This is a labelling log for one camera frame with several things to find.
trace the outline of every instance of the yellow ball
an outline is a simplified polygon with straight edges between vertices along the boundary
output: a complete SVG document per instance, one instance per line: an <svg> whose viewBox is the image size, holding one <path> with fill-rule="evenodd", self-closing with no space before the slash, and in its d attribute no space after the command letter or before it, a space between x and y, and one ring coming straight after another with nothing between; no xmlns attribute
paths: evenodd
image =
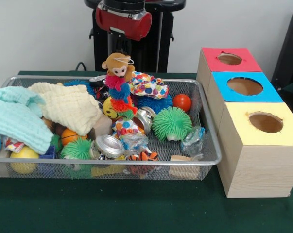
<svg viewBox="0 0 293 233"><path fill-rule="evenodd" d="M11 153L10 158L12 159L39 159L39 155L29 148L28 146L24 146L20 153ZM30 174L36 168L37 164L29 164L29 163L11 163L11 168L19 173L19 174Z"/></svg>
<svg viewBox="0 0 293 233"><path fill-rule="evenodd" d="M111 102L112 97L108 97L103 104L103 112L106 116L108 116L112 120L116 120L120 118L118 113L113 109L112 107L112 102Z"/></svg>

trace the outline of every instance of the stacked boxes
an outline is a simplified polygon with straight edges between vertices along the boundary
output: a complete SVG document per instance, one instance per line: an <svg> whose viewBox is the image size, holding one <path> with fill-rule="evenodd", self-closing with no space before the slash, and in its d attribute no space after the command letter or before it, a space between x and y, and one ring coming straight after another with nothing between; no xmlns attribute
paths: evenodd
<svg viewBox="0 0 293 233"><path fill-rule="evenodd" d="M203 85L229 198L287 197L293 187L293 114L248 49L202 48Z"/></svg>

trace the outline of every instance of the blue square top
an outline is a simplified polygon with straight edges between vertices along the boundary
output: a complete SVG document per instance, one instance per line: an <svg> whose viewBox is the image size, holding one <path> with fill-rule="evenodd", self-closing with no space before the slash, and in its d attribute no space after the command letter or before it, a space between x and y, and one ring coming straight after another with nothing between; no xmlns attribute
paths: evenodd
<svg viewBox="0 0 293 233"><path fill-rule="evenodd" d="M212 74L223 99L227 102L283 102L280 95L262 72L212 72ZM259 83L262 91L259 92L256 89L256 93L253 95L237 93L227 84L229 80L237 78ZM241 88L247 90L250 82L241 82Z"/></svg>

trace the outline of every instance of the wire mesh basket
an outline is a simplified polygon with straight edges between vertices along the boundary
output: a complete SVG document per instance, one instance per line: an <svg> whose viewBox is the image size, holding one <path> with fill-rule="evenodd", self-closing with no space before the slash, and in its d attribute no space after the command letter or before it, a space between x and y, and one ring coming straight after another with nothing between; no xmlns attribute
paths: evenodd
<svg viewBox="0 0 293 233"><path fill-rule="evenodd" d="M65 83L86 77L15 76L3 84L29 87L34 83ZM164 79L169 94L174 98L186 94L192 101L189 116L193 126L206 129L203 159L200 161L170 161L172 155L183 155L180 142L159 142L153 132L148 135L149 149L158 153L158 161L68 160L68 159L13 159L7 152L0 153L0 177L12 178L69 178L69 179L149 179L149 180L203 180L222 156L217 135L202 86L195 80Z"/></svg>

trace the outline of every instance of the red square top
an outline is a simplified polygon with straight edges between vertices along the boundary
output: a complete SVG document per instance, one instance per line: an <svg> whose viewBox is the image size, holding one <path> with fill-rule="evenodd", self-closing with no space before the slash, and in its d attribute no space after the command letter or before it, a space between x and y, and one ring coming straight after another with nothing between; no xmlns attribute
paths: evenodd
<svg viewBox="0 0 293 233"><path fill-rule="evenodd" d="M262 72L247 48L202 48L211 71Z"/></svg>

